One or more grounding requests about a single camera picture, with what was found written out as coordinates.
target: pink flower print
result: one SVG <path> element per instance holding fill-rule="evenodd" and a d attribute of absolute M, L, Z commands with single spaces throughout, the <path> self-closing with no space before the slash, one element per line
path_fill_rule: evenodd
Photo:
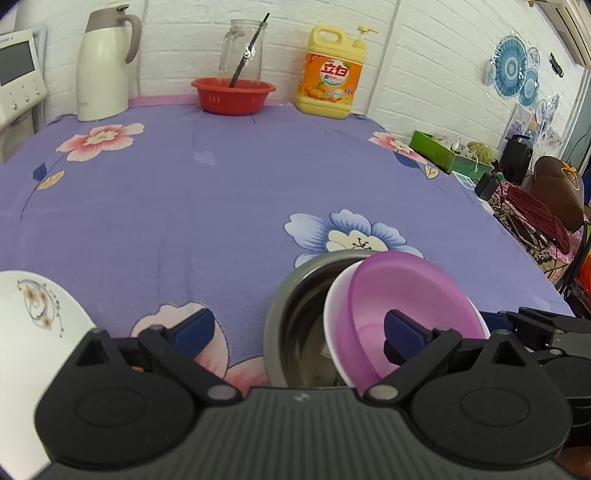
<path fill-rule="evenodd" d="M 416 153 L 412 148 L 408 145 L 403 144 L 398 138 L 393 136 L 391 133 L 388 132 L 374 132 L 374 136 L 369 139 L 370 142 L 379 145 L 380 147 L 387 148 L 392 150 L 395 153 L 400 153 L 405 157 L 408 157 L 418 163 L 423 165 L 427 165 L 427 160 L 425 160 L 421 155 Z"/>
<path fill-rule="evenodd" d="M 88 135 L 74 135 L 59 147 L 57 152 L 70 152 L 67 161 L 87 161 L 95 158 L 103 150 L 121 150 L 129 147 L 134 139 L 129 135 L 137 135 L 144 131 L 142 124 L 104 125 L 94 127 Z"/>
<path fill-rule="evenodd" d="M 206 307 L 200 303 L 187 303 L 182 307 L 162 305 L 156 314 L 148 315 L 139 320 L 135 324 L 131 336 L 137 336 L 139 332 L 150 325 L 164 325 L 166 328 L 172 328 L 190 317 L 193 313 L 204 308 Z M 195 362 L 236 387 L 240 390 L 243 397 L 248 395 L 251 387 L 269 385 L 267 373 L 265 372 L 265 364 L 261 356 L 244 360 L 228 368 L 228 342 L 217 320 L 212 340 L 195 357 Z"/>

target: red cloth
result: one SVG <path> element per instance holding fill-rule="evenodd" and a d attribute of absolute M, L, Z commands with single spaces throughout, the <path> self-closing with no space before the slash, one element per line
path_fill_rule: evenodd
<path fill-rule="evenodd" d="M 551 239 L 556 239 L 558 249 L 565 255 L 570 253 L 569 235 L 560 219 L 541 201 L 519 187 L 511 186 L 507 200 L 536 229 Z"/>

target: dish soap bottle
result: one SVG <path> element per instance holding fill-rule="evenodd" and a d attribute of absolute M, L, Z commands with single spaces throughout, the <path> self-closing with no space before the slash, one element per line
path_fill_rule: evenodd
<path fill-rule="evenodd" d="M 358 27 L 353 42 L 337 27 L 318 25 L 312 29 L 306 49 L 304 75 L 298 87 L 295 106 L 300 112 L 330 118 L 345 118 L 353 105 L 353 96 L 365 63 L 366 44 L 362 35 L 377 33 Z M 326 40 L 320 33 L 336 36 Z"/>

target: green box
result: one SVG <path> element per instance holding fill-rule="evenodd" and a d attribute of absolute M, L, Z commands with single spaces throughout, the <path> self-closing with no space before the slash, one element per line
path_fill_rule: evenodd
<path fill-rule="evenodd" d="M 456 171 L 463 173 L 472 180 L 478 181 L 485 173 L 492 171 L 492 165 L 477 162 L 471 158 L 456 155 L 443 145 L 435 142 L 433 136 L 416 131 L 413 134 L 413 140 L 410 142 L 410 148 L 427 157 L 435 165 L 442 168 L 445 172 Z"/>

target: blue gripper pad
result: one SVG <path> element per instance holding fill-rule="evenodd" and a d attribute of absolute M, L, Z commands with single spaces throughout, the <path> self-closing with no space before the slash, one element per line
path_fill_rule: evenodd
<path fill-rule="evenodd" d="M 195 358 L 213 339 L 216 321 L 211 310 L 203 309 L 170 329 L 172 344 L 184 355 Z"/>
<path fill-rule="evenodd" d="M 481 312 L 480 314 L 491 333 L 499 329 L 509 330 L 510 332 L 513 331 L 514 326 L 509 320 L 507 320 L 504 313 Z"/>
<path fill-rule="evenodd" d="M 398 310 L 390 310 L 384 317 L 384 334 L 390 346 L 410 360 L 430 341 L 431 332 Z"/>

